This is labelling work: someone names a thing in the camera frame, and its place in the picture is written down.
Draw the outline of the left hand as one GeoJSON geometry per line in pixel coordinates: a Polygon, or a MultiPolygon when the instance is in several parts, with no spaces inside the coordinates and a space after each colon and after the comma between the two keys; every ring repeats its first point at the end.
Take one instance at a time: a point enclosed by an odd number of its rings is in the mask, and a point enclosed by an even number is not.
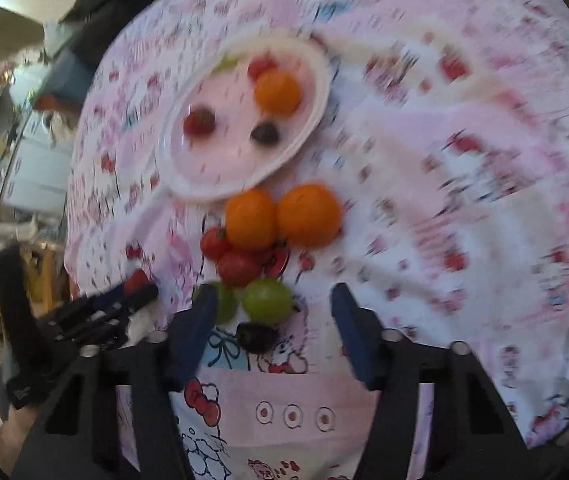
{"type": "Polygon", "coordinates": [[[9,408],[8,420],[0,426],[0,469],[10,476],[23,444],[39,415],[38,406],[9,408]]]}

